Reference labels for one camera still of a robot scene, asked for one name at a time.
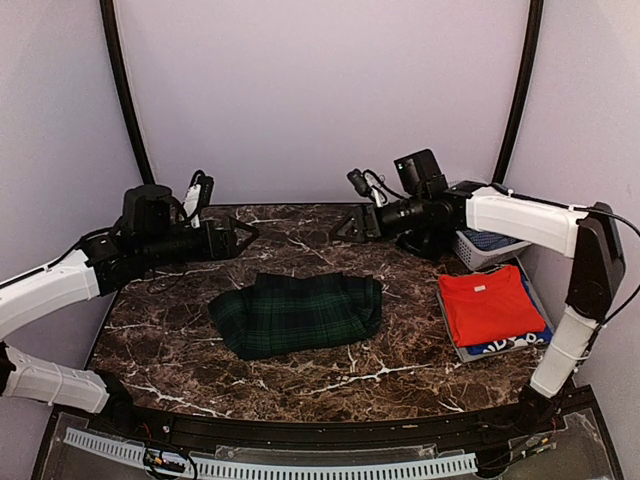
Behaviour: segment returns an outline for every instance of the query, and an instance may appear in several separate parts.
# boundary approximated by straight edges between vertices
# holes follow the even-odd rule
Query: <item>green plaid shirt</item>
[[[209,313],[240,358],[268,358],[371,337],[380,328],[382,285],[341,273],[306,279],[260,273],[252,287],[216,297]]]

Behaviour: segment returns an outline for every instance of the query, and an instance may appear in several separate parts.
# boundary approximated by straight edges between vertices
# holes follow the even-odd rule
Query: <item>storage basket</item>
[[[497,233],[490,232],[487,232],[487,235],[491,235],[494,238],[500,236]],[[517,241],[506,247],[483,251],[476,247],[463,232],[457,231],[453,242],[453,251],[469,270],[475,272],[516,257],[529,245],[531,245],[531,242]]]

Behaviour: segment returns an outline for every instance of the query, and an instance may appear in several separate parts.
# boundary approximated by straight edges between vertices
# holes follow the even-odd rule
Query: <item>marble table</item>
[[[513,403],[541,357],[536,347],[461,365],[436,299],[437,278],[464,274],[453,256],[432,264],[395,247],[331,242],[348,205],[210,207],[261,237],[230,261],[160,269],[120,293],[91,368],[114,372],[137,405],[205,416],[288,422],[436,416]],[[218,294],[258,272],[308,277],[342,271],[384,285],[373,338],[246,362],[226,348],[207,312]]]

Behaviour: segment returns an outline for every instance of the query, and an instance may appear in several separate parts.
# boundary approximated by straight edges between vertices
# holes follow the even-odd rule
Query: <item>wire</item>
[[[146,423],[143,423],[141,426],[143,428],[145,428],[145,430],[147,431],[147,434],[149,435],[149,438],[145,438],[145,437],[138,437],[136,435],[129,435],[127,433],[124,433],[120,430],[118,430],[116,427],[114,427],[113,425],[109,425],[107,422],[105,422],[102,418],[100,417],[94,417],[95,420],[98,421],[98,423],[100,423],[101,425],[103,425],[104,427],[108,428],[109,430],[111,430],[112,432],[115,432],[117,435],[126,438],[127,440],[134,440],[134,441],[138,441],[144,444],[145,446],[145,450],[144,450],[144,455],[146,456],[147,451],[149,450],[149,448],[151,448],[153,445],[155,445],[156,447],[164,447],[164,449],[166,451],[175,453],[177,455],[179,455],[183,460],[185,460],[186,462],[188,462],[191,465],[191,468],[193,469],[193,476],[191,477],[191,480],[198,480],[198,466],[196,465],[196,462],[193,460],[193,458],[191,458],[191,455],[189,455],[187,452],[184,451],[184,449],[180,448],[180,447],[176,447],[175,445],[172,445],[170,443],[167,442],[163,442],[161,440],[154,440],[151,438],[151,430],[149,430],[149,426]],[[162,455],[162,453],[164,452],[164,450],[162,448],[158,448],[159,450],[159,454]],[[176,472],[175,476],[166,476],[165,474],[161,474],[160,472],[154,472],[157,473],[158,475],[163,475],[166,478],[180,478],[182,476],[182,473],[178,474]]]
[[[29,277],[33,277],[34,275],[38,274],[38,273],[42,273],[50,268],[55,267],[56,265],[58,265],[60,262],[62,262],[65,258],[67,258],[69,255],[71,255],[71,253],[78,248],[78,246],[80,246],[82,243],[86,242],[87,240],[91,239],[92,237],[95,237],[96,235],[100,235],[103,233],[109,233],[111,232],[111,230],[113,229],[113,227],[106,227],[106,228],[100,228],[98,230],[94,230],[93,232],[89,232],[86,235],[83,235],[82,237],[80,237],[80,239],[74,243],[71,247],[69,247],[69,249],[64,252],[62,255],[60,255],[58,258],[56,258],[54,261],[52,261],[51,263],[47,264],[46,267],[38,267],[34,270],[30,270],[26,273],[23,273],[22,275],[12,278],[11,280],[7,280],[4,283],[0,284],[0,290],[2,290],[3,288],[9,287],[11,285],[13,285],[14,283],[17,283],[21,280],[25,280]]]
[[[176,216],[174,218],[174,223],[176,225],[182,225],[185,223],[189,223],[191,221],[189,218],[189,215],[187,215],[187,211],[184,209],[184,205],[182,205],[180,200],[178,200],[176,197],[169,197],[169,199],[167,200],[167,203],[176,209],[175,211]],[[182,216],[182,219],[183,219],[182,221],[178,219],[179,215]]]
[[[499,462],[499,461],[500,461],[500,460],[502,460],[503,458],[505,458],[505,457],[508,457],[508,456],[512,455],[512,454],[513,454],[513,452],[514,452],[515,450],[517,450],[518,448],[520,448],[521,446],[523,446],[524,444],[526,444],[529,440],[531,440],[531,439],[532,439],[533,437],[535,437],[536,435],[538,435],[538,434],[537,434],[537,433],[534,433],[534,434],[529,435],[528,437],[526,437],[526,438],[522,439],[521,441],[519,441],[518,443],[516,443],[513,447],[509,448],[509,451],[508,451],[508,452],[505,452],[505,453],[503,453],[502,455],[500,455],[500,456],[498,456],[498,457],[494,458],[493,460],[490,460],[490,461],[488,461],[488,462],[486,462],[486,463],[483,463],[482,465],[478,465],[478,468],[485,468],[485,469],[486,469],[486,468],[487,468],[487,466],[489,466],[489,465],[493,465],[494,463]]]
[[[528,195],[522,195],[520,193],[514,193],[511,190],[508,190],[504,185],[501,185],[499,183],[492,183],[491,186],[493,188],[495,188],[498,192],[502,193],[503,195],[508,195],[510,197],[513,197],[515,199],[518,200],[527,200],[530,202],[537,202],[537,203],[543,203],[545,205],[551,205],[554,207],[558,207],[558,208],[563,208],[566,210],[571,209],[572,207],[570,207],[569,205],[565,205],[563,203],[558,203],[558,202],[552,202],[550,200],[543,200],[541,198],[536,198],[536,197],[530,197]],[[638,238],[640,239],[640,228],[638,228],[636,225],[634,225],[630,220],[627,220],[626,218],[617,215],[615,213],[611,213],[611,212],[607,212],[606,210],[600,210],[597,208],[591,208],[591,207],[573,207],[573,209],[577,212],[587,212],[587,213],[593,213],[595,215],[604,215],[606,217],[612,218],[618,222],[624,223],[627,227],[629,227],[631,230],[633,230],[635,232],[635,234],[638,236]],[[631,293],[631,295],[629,295],[629,297],[622,302],[622,305],[620,305],[613,313],[609,314],[599,325],[598,327],[596,327],[596,330],[594,331],[594,336],[593,338],[595,338],[595,336],[597,336],[597,334],[600,332],[600,330],[602,330],[602,328],[609,323],[611,320],[613,320],[614,317],[616,317],[620,312],[622,312],[622,310],[624,310],[632,301],[634,298],[636,298],[638,296],[638,294],[640,293],[640,284],[638,284],[638,286],[635,288],[635,290]]]
[[[202,170],[196,170],[195,172],[193,172],[193,176],[191,177],[191,182],[189,183],[189,186],[193,187],[198,181],[198,178],[206,177],[206,176],[207,174],[204,173]]]
[[[156,274],[156,271],[154,270],[153,271],[153,281],[156,280],[155,274]],[[147,293],[149,295],[159,295],[161,293],[168,292],[172,288],[176,287],[182,281],[182,279],[185,277],[186,274],[187,274],[187,271],[185,270],[185,271],[182,272],[182,274],[171,285],[169,285],[168,287],[161,288],[159,290],[153,290],[151,288],[151,287],[153,287],[153,281],[152,281],[152,283],[147,285]]]
[[[368,173],[369,175],[371,175],[371,176],[376,180],[376,182],[378,182],[378,183],[380,184],[380,186],[381,186],[382,188],[384,188],[388,193],[390,193],[390,194],[391,194],[391,195],[393,195],[394,197],[399,198],[400,200],[406,200],[406,198],[407,198],[407,197],[405,197],[405,196],[403,196],[403,195],[400,195],[399,193],[396,193],[396,192],[394,192],[393,190],[391,190],[389,187],[387,187],[387,184],[386,184],[386,183],[384,183],[384,179],[383,179],[383,178],[380,178],[380,176],[379,176],[376,172],[374,172],[373,170],[369,170],[369,169],[367,169],[367,170],[365,170],[365,171],[364,171],[364,172],[362,172],[362,173],[363,173],[364,175],[366,175],[367,173]]]
[[[552,435],[550,435],[548,437],[541,438],[540,440],[538,440],[535,443],[535,445],[531,445],[530,447],[525,448],[515,458],[511,459],[509,462],[507,462],[507,463],[505,463],[503,465],[484,466],[482,468],[484,470],[504,470],[505,468],[510,467],[511,465],[514,465],[514,464],[524,460],[525,458],[530,458],[530,457],[533,457],[534,455],[540,455],[541,453],[546,452],[550,448],[553,449],[553,448],[555,448],[555,445],[549,443],[549,440],[551,439],[551,436]]]
[[[596,215],[605,215],[609,218],[613,218],[618,222],[624,223],[627,227],[629,227],[631,230],[635,232],[638,238],[640,238],[640,228],[635,226],[626,218],[621,217],[620,215],[616,215],[615,213],[606,212],[603,210],[598,210],[597,208],[576,207],[575,210],[578,210],[580,212],[594,213]],[[633,301],[633,299],[636,298],[636,296],[638,296],[638,293],[640,293],[640,284],[638,284],[638,286],[633,291],[633,293],[631,293],[631,295],[629,295],[629,297],[624,302],[622,302],[622,305],[620,305],[617,309],[614,310],[613,313],[609,314],[607,318],[604,319],[604,321],[598,326],[598,330],[602,329],[602,327],[604,327],[607,323],[613,320],[613,318],[616,317],[622,310],[624,310]]]

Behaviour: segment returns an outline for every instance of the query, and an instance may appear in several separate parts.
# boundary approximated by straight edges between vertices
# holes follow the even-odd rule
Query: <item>black bracket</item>
[[[374,205],[353,208],[329,232],[331,240],[353,243],[366,243],[381,236]]]
[[[236,230],[242,230],[247,232],[249,236],[243,240],[238,241],[238,235]],[[229,234],[229,245],[228,245],[228,258],[235,258],[240,255],[249,245],[251,245],[259,236],[260,232],[258,229],[252,225],[241,222],[237,218],[227,217],[223,220],[223,232],[228,232]]]

